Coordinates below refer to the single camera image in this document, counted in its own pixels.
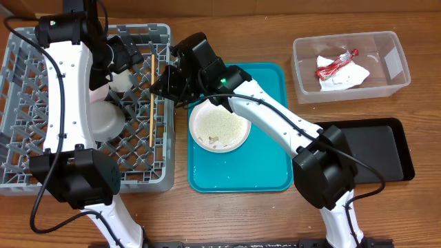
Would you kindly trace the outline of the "white cup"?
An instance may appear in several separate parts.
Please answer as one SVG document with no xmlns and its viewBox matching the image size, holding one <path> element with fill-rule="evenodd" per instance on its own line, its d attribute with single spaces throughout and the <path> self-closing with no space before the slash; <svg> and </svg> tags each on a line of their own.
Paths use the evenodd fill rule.
<svg viewBox="0 0 441 248">
<path fill-rule="evenodd" d="M 124 70 L 120 74 L 112 73 L 112 81 L 110 81 L 109 87 L 112 91 L 118 92 L 118 93 L 124 93 L 128 90 L 130 90 L 133 86 L 131 80 L 130 80 L 130 71 Z"/>
</svg>

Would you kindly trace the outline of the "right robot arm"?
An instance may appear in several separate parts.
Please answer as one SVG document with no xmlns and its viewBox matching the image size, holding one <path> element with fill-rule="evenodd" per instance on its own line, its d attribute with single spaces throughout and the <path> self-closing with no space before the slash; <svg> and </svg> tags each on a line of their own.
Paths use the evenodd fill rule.
<svg viewBox="0 0 441 248">
<path fill-rule="evenodd" d="M 268 95 L 237 65 L 227 66 L 198 32 L 170 48 L 176 65 L 165 67 L 150 91 L 176 107 L 210 100 L 259 127 L 292 159 L 294 184 L 320 210 L 331 247 L 361 247 L 364 234 L 353 209 L 356 159 L 343 132 L 310 123 Z"/>
</svg>

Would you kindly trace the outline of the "large white plate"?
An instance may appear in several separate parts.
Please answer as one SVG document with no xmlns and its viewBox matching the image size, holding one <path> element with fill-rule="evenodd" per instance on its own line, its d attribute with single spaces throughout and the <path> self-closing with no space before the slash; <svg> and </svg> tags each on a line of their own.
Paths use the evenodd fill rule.
<svg viewBox="0 0 441 248">
<path fill-rule="evenodd" d="M 203 149 L 226 153 L 239 148 L 248 138 L 250 121 L 209 100 L 193 107 L 189 116 L 189 132 Z"/>
</svg>

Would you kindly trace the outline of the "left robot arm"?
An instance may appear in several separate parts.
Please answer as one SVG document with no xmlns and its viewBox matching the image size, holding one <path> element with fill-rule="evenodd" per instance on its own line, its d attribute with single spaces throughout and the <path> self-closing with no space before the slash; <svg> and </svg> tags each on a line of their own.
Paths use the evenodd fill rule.
<svg viewBox="0 0 441 248">
<path fill-rule="evenodd" d="M 64 1 L 61 14 L 39 19 L 36 48 L 48 71 L 49 114 L 43 153 L 29 168 L 41 191 L 89 217 L 109 246 L 143 247 L 145 232 L 119 194 L 119 166 L 97 149 L 90 114 L 90 92 L 143 56 L 129 36 L 107 35 L 102 8 L 101 1 Z"/>
</svg>

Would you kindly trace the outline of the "small pink plate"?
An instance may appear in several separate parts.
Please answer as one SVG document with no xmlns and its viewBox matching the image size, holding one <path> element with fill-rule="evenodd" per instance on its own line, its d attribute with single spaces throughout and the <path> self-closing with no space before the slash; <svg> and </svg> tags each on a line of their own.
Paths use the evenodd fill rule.
<svg viewBox="0 0 441 248">
<path fill-rule="evenodd" d="M 109 92 L 109 85 L 105 84 L 95 90 L 89 90 L 90 103 L 104 100 Z"/>
</svg>

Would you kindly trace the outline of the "wooden chopstick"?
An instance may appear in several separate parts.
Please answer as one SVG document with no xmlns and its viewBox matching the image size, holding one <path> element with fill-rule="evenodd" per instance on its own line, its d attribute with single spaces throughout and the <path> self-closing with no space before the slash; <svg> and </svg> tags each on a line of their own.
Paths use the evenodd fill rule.
<svg viewBox="0 0 441 248">
<path fill-rule="evenodd" d="M 155 55 L 151 55 L 151 86 L 155 81 Z M 154 146 L 154 93 L 150 90 L 150 128 L 149 146 Z"/>
</svg>

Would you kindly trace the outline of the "grey bowl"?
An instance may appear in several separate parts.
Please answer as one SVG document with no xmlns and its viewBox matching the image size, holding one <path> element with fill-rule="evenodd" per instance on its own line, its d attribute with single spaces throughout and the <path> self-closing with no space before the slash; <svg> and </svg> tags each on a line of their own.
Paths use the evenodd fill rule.
<svg viewBox="0 0 441 248">
<path fill-rule="evenodd" d="M 107 101 L 95 101 L 90 106 L 90 114 L 95 141 L 111 141 L 123 131 L 125 115 L 116 105 Z"/>
</svg>

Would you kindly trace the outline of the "white napkin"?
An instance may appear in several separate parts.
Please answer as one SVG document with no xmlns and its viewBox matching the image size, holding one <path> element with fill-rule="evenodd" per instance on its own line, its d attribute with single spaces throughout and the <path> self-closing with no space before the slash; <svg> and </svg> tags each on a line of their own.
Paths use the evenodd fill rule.
<svg viewBox="0 0 441 248">
<path fill-rule="evenodd" d="M 370 72 L 353 61 L 339 69 L 327 80 L 319 79 L 320 91 L 328 92 L 335 90 L 346 90 L 362 84 L 370 75 Z"/>
</svg>

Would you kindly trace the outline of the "red snack wrapper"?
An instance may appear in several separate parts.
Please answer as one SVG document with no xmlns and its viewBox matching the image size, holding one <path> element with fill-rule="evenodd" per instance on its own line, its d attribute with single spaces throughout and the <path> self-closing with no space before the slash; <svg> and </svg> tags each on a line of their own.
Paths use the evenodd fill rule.
<svg viewBox="0 0 441 248">
<path fill-rule="evenodd" d="M 358 49 L 354 49 L 351 52 L 345 52 L 344 54 L 341 54 L 336 60 L 334 60 L 329 65 L 317 67 L 316 76 L 319 79 L 326 81 L 330 79 L 335 73 L 337 73 L 344 66 L 351 63 L 353 61 L 353 58 L 358 55 L 359 55 Z"/>
</svg>

